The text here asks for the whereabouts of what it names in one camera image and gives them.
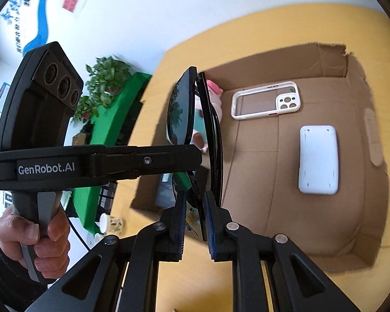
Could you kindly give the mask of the person's left hand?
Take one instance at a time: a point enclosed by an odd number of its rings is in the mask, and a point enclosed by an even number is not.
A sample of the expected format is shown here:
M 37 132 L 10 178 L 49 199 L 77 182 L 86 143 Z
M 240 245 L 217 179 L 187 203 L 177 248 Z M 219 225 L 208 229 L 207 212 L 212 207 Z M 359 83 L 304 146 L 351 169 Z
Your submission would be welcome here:
M 0 247 L 13 261 L 26 266 L 20 245 L 33 246 L 36 253 L 34 265 L 47 279 L 62 277 L 69 265 L 68 241 L 69 223 L 59 207 L 48 225 L 48 234 L 41 236 L 39 226 L 14 213 L 13 205 L 8 206 L 0 217 Z

